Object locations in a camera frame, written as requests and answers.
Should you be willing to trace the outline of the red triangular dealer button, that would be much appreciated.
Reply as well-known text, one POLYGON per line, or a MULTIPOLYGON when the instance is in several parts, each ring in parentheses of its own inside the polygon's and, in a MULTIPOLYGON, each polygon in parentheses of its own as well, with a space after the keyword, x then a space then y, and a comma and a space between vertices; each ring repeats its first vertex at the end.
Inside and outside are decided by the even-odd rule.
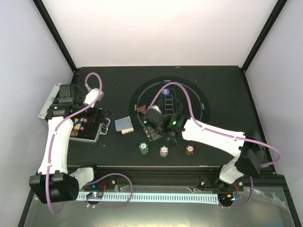
POLYGON ((142 114, 145 114, 145 113, 146 113, 146 105, 142 105, 142 106, 138 107, 138 108, 136 109, 136 111, 137 111, 137 112, 140 112, 140 113, 142 113, 142 114))

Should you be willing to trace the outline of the green poker chip stack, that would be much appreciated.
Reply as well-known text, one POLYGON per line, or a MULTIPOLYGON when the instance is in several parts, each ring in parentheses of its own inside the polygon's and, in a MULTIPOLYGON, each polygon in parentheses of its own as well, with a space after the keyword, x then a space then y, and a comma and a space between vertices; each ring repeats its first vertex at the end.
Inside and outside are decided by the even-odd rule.
POLYGON ((140 150, 141 154, 146 155, 149 152, 147 143, 145 143, 145 142, 140 143, 139 150, 140 150))

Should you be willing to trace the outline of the blue poker chip stack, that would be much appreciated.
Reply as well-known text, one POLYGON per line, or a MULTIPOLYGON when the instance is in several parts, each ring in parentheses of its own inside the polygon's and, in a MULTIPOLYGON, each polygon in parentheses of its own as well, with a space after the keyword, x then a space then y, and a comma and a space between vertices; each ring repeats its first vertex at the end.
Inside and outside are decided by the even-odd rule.
POLYGON ((168 155, 169 149, 166 146, 162 146, 160 148, 160 155, 162 157, 166 157, 168 155))

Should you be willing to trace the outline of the purple round blind button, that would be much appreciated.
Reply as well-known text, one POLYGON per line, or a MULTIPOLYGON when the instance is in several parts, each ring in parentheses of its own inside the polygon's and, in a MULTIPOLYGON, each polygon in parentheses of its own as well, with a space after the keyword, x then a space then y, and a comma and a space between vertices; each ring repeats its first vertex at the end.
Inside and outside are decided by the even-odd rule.
POLYGON ((161 93, 165 96, 169 95, 170 94, 170 90, 168 88, 164 88, 161 93))

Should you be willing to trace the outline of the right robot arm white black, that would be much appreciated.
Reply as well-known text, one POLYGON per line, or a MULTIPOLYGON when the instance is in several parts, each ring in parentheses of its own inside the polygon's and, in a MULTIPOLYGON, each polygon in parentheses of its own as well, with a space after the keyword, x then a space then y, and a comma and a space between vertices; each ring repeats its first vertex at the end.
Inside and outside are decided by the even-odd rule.
POLYGON ((176 143, 177 139, 206 144, 232 155, 231 161, 220 168, 214 184, 225 191, 243 176, 258 176, 265 154, 264 145, 257 140, 258 134, 250 131, 229 131, 204 124, 193 117, 174 113, 163 114, 157 106, 149 108, 142 117, 143 130, 149 141, 165 137, 176 143))

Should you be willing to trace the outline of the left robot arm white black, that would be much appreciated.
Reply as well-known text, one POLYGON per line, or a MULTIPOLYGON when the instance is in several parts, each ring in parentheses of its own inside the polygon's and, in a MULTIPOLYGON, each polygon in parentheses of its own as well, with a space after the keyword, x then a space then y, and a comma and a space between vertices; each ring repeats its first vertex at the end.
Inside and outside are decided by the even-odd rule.
POLYGON ((101 185, 95 165, 80 167, 72 174, 67 168, 69 141, 78 136, 80 123, 91 122, 96 128, 93 138, 98 139, 100 126, 108 116, 107 110, 96 107, 104 95, 102 89, 87 90, 75 84, 54 85, 38 116, 48 125, 48 137, 42 163, 30 176, 29 186, 44 204, 74 201, 83 186, 96 189, 101 185))

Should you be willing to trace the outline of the chips inside case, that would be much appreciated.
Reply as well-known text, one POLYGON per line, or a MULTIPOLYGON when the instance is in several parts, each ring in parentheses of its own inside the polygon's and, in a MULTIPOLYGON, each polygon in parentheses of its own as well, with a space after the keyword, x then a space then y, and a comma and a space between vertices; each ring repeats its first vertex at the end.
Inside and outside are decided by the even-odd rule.
POLYGON ((87 123, 88 123, 88 117, 74 118, 74 125, 73 125, 73 129, 71 131, 70 136, 72 138, 76 138, 76 137, 80 136, 80 133, 84 132, 85 125, 87 123))

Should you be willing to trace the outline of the aluminium poker chip case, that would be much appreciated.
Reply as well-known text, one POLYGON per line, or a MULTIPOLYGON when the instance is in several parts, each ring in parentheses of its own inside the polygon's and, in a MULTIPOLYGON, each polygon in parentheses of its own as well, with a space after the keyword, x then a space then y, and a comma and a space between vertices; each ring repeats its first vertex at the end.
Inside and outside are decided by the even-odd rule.
MULTIPOLYGON (((48 125, 47 110, 55 99, 59 98, 59 88, 61 83, 54 85, 47 101, 45 102, 38 118, 48 125)), ((72 118, 74 127, 71 131, 70 140, 96 143, 100 135, 106 135, 111 112, 104 108, 96 108, 94 105, 90 109, 72 118)))

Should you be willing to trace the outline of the blue playing card deck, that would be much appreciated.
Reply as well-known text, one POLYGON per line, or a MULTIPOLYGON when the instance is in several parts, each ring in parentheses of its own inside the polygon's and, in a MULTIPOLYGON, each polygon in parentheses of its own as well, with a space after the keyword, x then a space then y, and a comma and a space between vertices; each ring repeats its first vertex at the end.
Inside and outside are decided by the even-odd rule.
POLYGON ((116 131, 123 131, 132 128, 130 116, 115 120, 116 131))

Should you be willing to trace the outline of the white card box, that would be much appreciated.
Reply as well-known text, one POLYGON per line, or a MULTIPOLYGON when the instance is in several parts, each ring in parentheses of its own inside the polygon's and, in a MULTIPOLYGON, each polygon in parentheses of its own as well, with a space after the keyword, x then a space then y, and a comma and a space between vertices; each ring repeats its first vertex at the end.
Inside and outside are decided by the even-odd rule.
POLYGON ((121 130, 121 133, 124 135, 124 134, 130 133, 130 132, 133 132, 133 131, 134 131, 134 129, 133 129, 133 127, 131 127, 131 128, 121 130))

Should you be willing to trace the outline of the round black poker mat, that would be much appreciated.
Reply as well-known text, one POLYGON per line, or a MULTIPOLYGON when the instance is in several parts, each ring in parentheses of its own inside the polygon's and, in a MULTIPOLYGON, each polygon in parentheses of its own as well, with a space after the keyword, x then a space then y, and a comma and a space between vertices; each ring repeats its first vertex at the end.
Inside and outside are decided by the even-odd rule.
MULTIPOLYGON (((208 122, 210 117, 209 102, 203 91, 192 81, 179 77, 158 77, 150 79, 141 84, 133 93, 129 103, 129 115, 132 121, 133 128, 145 142, 149 143, 143 131, 143 116, 144 114, 137 112, 136 109, 142 105, 146 105, 146 111, 158 91, 167 83, 177 82, 181 84, 187 91, 191 101, 192 111, 196 120, 200 122, 208 122)), ((170 94, 165 96, 160 93, 156 101, 157 105, 163 114, 171 117, 174 113, 179 113, 187 117, 190 116, 187 104, 187 98, 182 89, 176 85, 169 85, 166 88, 170 90, 170 94)))

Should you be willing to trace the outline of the red poker chip stack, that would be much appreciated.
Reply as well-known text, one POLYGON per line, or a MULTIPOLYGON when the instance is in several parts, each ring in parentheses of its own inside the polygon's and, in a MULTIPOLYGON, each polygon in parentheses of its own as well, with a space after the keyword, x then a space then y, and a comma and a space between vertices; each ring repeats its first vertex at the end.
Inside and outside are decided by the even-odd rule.
POLYGON ((191 156, 191 155, 194 154, 194 150, 195 150, 195 148, 194 148, 192 145, 188 145, 188 146, 186 147, 185 153, 186 153, 188 156, 191 156))

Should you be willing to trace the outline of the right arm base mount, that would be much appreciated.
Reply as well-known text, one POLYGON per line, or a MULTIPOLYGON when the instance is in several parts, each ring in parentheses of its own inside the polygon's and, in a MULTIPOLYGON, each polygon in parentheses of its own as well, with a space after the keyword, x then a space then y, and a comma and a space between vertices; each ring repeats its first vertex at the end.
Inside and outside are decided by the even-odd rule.
POLYGON ((231 207, 236 200, 242 198, 243 187, 241 185, 238 186, 239 180, 228 184, 215 175, 202 175, 199 180, 198 189, 217 194, 219 203, 225 207, 231 207))

